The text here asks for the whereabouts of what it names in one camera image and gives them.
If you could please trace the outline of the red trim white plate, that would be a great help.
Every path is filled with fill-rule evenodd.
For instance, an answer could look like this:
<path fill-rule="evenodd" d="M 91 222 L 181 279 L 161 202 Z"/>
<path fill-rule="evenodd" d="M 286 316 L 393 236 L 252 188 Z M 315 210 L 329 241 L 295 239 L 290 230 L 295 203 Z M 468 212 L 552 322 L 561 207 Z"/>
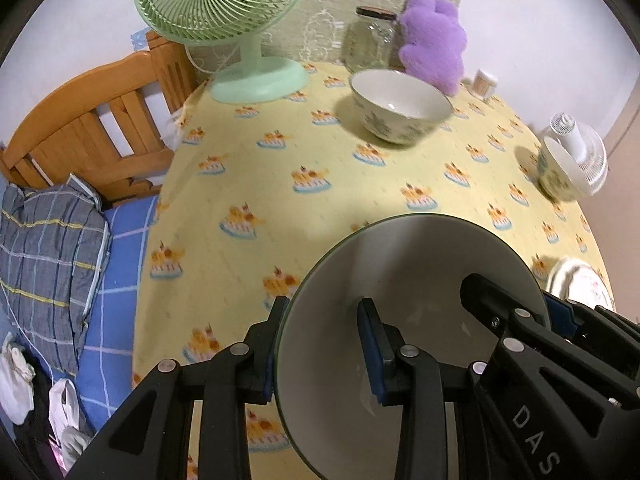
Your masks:
<path fill-rule="evenodd" d="M 590 264 L 573 257 L 563 257 L 551 269 L 546 291 L 563 300 L 579 302 L 595 309 L 614 311 L 614 301 L 603 278 Z"/>

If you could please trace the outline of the floral bowl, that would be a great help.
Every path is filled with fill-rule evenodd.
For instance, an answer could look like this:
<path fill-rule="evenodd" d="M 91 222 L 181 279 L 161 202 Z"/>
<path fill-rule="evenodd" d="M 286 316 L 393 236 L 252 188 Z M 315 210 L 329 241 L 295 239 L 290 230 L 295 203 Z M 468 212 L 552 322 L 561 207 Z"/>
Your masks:
<path fill-rule="evenodd" d="M 437 88 L 397 70 L 360 70 L 349 85 L 358 120 L 389 144 L 417 144 L 454 112 Z"/>
<path fill-rule="evenodd" d="M 554 202 L 577 202 L 588 196 L 582 168 L 552 136 L 544 136 L 538 153 L 538 185 Z"/>
<path fill-rule="evenodd" d="M 308 273 L 278 337 L 280 417 L 305 466 L 323 479 L 389 479 L 401 411 L 371 392 L 357 304 L 443 363 L 487 360 L 496 337 L 462 307 L 462 280 L 477 273 L 527 310 L 544 314 L 527 264 L 500 237 L 446 214 L 402 214 L 349 235 Z"/>

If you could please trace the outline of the blue plaid bed sheet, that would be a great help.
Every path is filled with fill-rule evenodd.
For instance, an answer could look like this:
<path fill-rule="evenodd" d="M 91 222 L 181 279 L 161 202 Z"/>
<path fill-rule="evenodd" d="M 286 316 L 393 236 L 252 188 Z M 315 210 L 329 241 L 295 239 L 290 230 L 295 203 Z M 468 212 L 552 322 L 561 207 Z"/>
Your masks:
<path fill-rule="evenodd" d="M 94 297 L 74 378 L 82 411 L 94 431 L 115 413 L 134 384 L 134 317 L 157 201 L 150 196 L 104 212 L 112 233 L 111 253 Z"/>

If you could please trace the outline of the yellow patterned tablecloth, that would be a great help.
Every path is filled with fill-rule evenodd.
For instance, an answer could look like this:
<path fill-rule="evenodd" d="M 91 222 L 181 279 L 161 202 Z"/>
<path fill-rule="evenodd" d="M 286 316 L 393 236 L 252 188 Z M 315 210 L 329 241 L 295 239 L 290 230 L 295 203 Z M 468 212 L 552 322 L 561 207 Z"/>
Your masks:
<path fill-rule="evenodd" d="M 413 148 L 360 124 L 344 67 L 308 66 L 308 86 L 258 105 L 199 88 L 155 206 L 134 329 L 132 372 L 211 359 L 292 297 L 335 244 L 405 212 L 441 212 L 494 231 L 546 284 L 562 257 L 604 262 L 576 204 L 534 188 L 538 140 L 498 96 L 461 90 Z"/>

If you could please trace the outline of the white cloth pile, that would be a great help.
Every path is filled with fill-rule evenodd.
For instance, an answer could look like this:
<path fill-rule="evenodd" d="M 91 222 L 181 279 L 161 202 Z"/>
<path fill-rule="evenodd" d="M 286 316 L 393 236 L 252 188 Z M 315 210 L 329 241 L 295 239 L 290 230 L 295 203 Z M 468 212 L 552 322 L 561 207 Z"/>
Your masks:
<path fill-rule="evenodd" d="M 43 476 L 66 476 L 92 440 L 74 383 L 52 382 L 11 333 L 1 345 L 1 408 L 17 448 Z"/>

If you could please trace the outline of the grey plaid pillow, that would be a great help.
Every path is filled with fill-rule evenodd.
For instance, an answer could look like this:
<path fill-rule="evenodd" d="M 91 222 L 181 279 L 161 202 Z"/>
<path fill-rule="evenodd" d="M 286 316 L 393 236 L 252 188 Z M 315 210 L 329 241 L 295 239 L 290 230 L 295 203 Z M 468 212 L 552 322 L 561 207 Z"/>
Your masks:
<path fill-rule="evenodd" d="M 78 373 L 110 246 L 101 197 L 80 177 L 44 190 L 4 190 L 1 305 L 50 373 Z"/>

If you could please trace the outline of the white fan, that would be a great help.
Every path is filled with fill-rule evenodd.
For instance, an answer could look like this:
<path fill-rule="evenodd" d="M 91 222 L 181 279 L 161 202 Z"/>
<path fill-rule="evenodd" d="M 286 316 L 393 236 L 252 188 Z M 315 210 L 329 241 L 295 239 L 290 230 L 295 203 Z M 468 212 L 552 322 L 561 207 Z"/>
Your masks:
<path fill-rule="evenodd" d="M 604 143 L 593 128 L 576 122 L 570 114 L 559 113 L 550 119 L 540 142 L 544 136 L 557 140 L 582 168 L 589 184 L 587 197 L 597 194 L 608 176 L 608 160 Z"/>

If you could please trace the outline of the toothpick container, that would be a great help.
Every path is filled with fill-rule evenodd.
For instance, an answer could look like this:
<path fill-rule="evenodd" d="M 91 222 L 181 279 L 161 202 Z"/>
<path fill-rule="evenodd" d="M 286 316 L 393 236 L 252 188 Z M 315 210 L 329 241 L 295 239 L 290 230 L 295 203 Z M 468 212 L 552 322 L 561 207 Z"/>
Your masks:
<path fill-rule="evenodd" d="M 477 99 L 488 101 L 495 93 L 498 78 L 487 70 L 477 70 L 471 84 L 471 93 Z"/>

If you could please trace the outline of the purple plush toy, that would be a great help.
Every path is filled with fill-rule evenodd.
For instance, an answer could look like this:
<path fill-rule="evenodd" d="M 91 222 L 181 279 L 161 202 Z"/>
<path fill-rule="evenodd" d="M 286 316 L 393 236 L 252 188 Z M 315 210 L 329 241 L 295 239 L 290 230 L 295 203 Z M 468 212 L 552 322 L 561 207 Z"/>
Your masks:
<path fill-rule="evenodd" d="M 405 72 L 445 96 L 455 96 L 466 48 L 458 8 L 449 0 L 407 0 L 398 23 L 402 31 L 398 56 Z"/>

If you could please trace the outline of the glass jar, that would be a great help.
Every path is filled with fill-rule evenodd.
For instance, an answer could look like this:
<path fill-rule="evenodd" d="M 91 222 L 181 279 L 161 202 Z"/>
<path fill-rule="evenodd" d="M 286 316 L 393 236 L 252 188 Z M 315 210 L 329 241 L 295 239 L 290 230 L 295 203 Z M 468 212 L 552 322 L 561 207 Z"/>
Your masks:
<path fill-rule="evenodd" d="M 387 68 L 395 42 L 397 14 L 375 6 L 357 6 L 343 42 L 343 63 L 352 73 Z"/>

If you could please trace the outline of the green desk fan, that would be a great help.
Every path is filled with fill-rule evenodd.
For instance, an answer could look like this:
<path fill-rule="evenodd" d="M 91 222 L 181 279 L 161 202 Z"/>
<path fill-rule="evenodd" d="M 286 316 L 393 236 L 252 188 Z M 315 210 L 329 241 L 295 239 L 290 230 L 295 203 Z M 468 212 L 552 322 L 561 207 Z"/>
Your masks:
<path fill-rule="evenodd" d="M 154 32 L 186 47 L 235 44 L 240 60 L 214 76 L 209 93 L 226 104 L 285 98 L 306 87 L 307 71 L 282 56 L 262 54 L 260 34 L 291 11 L 298 0 L 134 0 Z"/>

